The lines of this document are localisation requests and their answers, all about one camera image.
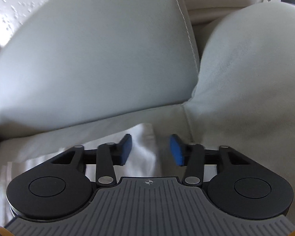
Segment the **white garment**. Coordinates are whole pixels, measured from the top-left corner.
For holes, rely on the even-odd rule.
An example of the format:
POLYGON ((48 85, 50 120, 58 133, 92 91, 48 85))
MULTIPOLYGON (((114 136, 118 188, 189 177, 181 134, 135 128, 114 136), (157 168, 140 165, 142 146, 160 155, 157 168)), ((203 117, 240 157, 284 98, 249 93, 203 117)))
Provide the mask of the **white garment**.
POLYGON ((21 163, 25 169, 29 169, 69 147, 81 144, 86 149, 95 149, 103 143, 117 143, 127 133, 133 137, 133 148, 126 164, 117 169, 116 176, 160 176, 159 150, 151 124, 123 126, 89 123, 2 141, 0 143, 0 226, 11 218, 6 199, 9 162, 21 163))

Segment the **grey sofa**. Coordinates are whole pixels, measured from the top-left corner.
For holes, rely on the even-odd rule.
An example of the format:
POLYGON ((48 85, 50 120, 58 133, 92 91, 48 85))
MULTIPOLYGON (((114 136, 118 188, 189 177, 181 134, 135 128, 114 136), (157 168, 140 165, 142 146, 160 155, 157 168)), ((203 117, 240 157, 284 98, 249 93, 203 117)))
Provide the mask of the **grey sofa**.
POLYGON ((138 127, 128 173, 177 175, 173 133, 230 145, 294 189, 295 5, 217 10, 189 0, 51 0, 0 51, 0 225, 15 165, 138 127))

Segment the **grey sofa back cushion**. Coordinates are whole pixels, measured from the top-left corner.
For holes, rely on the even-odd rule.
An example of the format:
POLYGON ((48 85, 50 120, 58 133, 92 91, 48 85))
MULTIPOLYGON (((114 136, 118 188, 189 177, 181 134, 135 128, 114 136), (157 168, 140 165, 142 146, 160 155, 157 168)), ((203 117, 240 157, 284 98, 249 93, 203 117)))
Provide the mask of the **grey sofa back cushion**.
POLYGON ((0 138, 181 103, 198 73, 184 0, 50 0, 0 51, 0 138))

